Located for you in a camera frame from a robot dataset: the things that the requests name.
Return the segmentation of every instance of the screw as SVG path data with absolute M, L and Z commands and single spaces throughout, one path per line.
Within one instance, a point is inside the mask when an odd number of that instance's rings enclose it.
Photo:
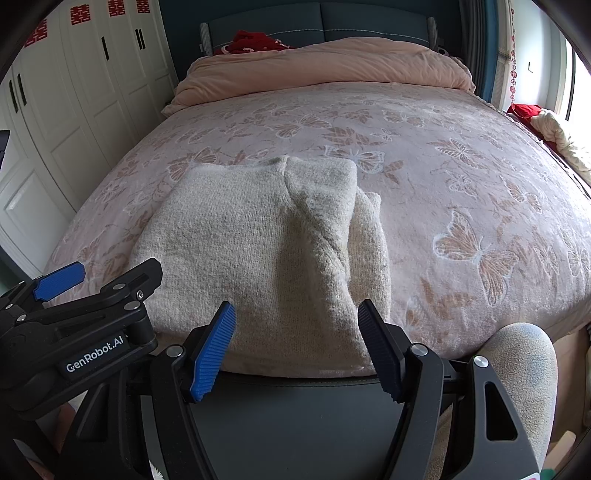
M 411 348 L 410 351 L 414 353 L 416 356 L 425 356 L 429 353 L 429 350 L 426 346 L 422 343 L 415 343 Z
M 134 301 L 130 301 L 129 303 L 126 303 L 124 306 L 125 310 L 135 310 L 137 308 L 139 308 L 139 306 L 142 305 L 140 302 L 134 300 Z
M 477 367 L 480 367 L 480 368 L 488 367 L 488 360 L 484 356 L 478 355 L 478 356 L 474 357 L 474 363 L 476 364 Z
M 176 358 L 183 354 L 183 347 L 180 345 L 171 345 L 166 349 L 166 354 L 171 358 Z

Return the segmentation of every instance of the door handle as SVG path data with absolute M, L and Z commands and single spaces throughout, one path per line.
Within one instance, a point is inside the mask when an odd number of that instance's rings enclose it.
M 105 42 L 105 38 L 101 37 L 101 40 L 103 42 L 103 50 L 105 51 L 105 58 L 107 60 L 109 60 L 109 50 L 107 50 L 107 43 Z
M 17 97 L 14 95 L 14 88 L 12 88 L 12 80 L 8 81 L 8 88 L 10 89 L 10 96 L 12 97 L 12 104 L 14 105 L 14 110 L 18 113 L 18 102 Z
M 144 35 L 141 28 L 139 29 L 139 37 L 142 40 L 142 48 L 146 48 L 146 44 L 144 43 Z
M 142 50 L 142 41 L 139 39 L 139 31 L 137 28 L 135 29 L 135 38 L 138 39 L 138 47 L 140 50 Z
M 17 75 L 17 81 L 18 81 L 18 89 L 21 91 L 22 104 L 23 104 L 23 106 L 27 106 L 27 97 L 25 97 L 25 90 L 22 88 L 20 73 Z

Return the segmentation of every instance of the beige knit sweater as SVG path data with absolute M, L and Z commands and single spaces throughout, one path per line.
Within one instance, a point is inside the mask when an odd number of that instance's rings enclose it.
M 209 323 L 228 300 L 237 325 L 225 370 L 369 375 L 356 306 L 371 298 L 388 319 L 391 301 L 379 203 L 357 188 L 348 160 L 201 164 L 152 217 L 130 267 L 162 263 L 146 307 L 165 343 Z

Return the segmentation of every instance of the wardrobe door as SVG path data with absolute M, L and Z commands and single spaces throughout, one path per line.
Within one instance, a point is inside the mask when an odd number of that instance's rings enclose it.
M 174 97 L 178 83 L 166 42 L 158 2 L 128 0 L 134 9 L 134 26 L 138 29 L 142 49 L 140 58 L 148 75 L 157 107 L 162 110 Z
M 47 169 L 78 210 L 111 169 L 74 91 L 60 32 L 60 11 L 42 22 L 13 64 L 22 113 Z
M 0 167 L 0 245 L 36 278 L 76 212 L 33 145 L 17 89 L 9 71 L 0 83 L 0 130 L 10 130 Z
M 141 40 L 132 25 L 131 3 L 124 0 L 94 0 L 99 28 L 104 28 L 106 48 L 117 83 L 139 137 L 144 138 L 161 121 L 160 108 L 144 64 Z
M 93 2 L 66 0 L 58 9 L 74 89 L 101 151 L 114 167 L 139 137 L 116 82 L 113 51 L 108 50 Z

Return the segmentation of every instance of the bed frame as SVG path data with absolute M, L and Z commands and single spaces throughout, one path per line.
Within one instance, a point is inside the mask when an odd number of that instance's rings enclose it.
M 264 32 L 293 47 L 346 37 L 385 37 L 436 50 L 435 18 L 366 4 L 311 2 L 259 8 L 200 24 L 201 51 L 228 45 L 238 30 Z

